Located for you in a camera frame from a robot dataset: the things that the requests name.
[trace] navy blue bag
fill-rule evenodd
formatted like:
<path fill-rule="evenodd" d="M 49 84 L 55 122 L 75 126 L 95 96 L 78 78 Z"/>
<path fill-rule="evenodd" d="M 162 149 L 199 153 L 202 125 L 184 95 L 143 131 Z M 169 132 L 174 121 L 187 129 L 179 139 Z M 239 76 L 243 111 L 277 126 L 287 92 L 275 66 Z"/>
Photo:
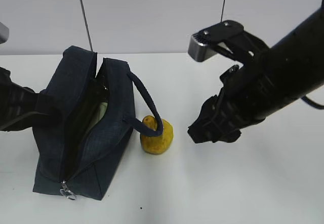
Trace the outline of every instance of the navy blue bag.
<path fill-rule="evenodd" d="M 72 46 L 41 91 L 54 98 L 62 122 L 50 128 L 33 127 L 39 150 L 34 192 L 101 200 L 133 128 L 147 136 L 163 132 L 149 93 L 125 61 L 104 58 L 97 75 L 96 66 L 96 53 Z M 155 131 L 135 117 L 133 83 L 157 120 Z M 102 105 L 107 107 L 103 117 L 90 127 Z"/>

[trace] bag handle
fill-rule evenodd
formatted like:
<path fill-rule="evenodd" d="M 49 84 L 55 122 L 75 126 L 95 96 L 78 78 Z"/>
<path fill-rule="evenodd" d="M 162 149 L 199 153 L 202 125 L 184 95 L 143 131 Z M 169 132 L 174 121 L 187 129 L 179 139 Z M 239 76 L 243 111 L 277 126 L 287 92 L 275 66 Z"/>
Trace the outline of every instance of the bag handle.
<path fill-rule="evenodd" d="M 132 125 L 132 127 L 134 129 L 136 129 L 138 132 L 149 136 L 149 137 L 157 137 L 162 135 L 163 133 L 163 123 L 161 120 L 160 115 L 158 114 L 156 107 L 154 105 L 154 102 L 150 96 L 150 94 L 148 93 L 147 89 L 145 88 L 145 86 L 143 85 L 143 83 L 141 82 L 141 80 L 135 75 L 133 74 L 131 71 L 127 74 L 127 76 L 131 79 L 131 81 L 134 82 L 137 90 L 140 92 L 141 96 L 143 97 L 144 101 L 146 102 L 146 104 L 148 105 L 148 107 L 150 108 L 151 112 L 153 113 L 156 121 L 157 121 L 157 129 L 153 130 L 148 128 L 145 124 L 143 124 L 141 121 L 139 121 L 137 118 L 131 116 L 131 115 L 124 115 L 123 120 L 127 123 L 129 123 L 130 125 Z"/>

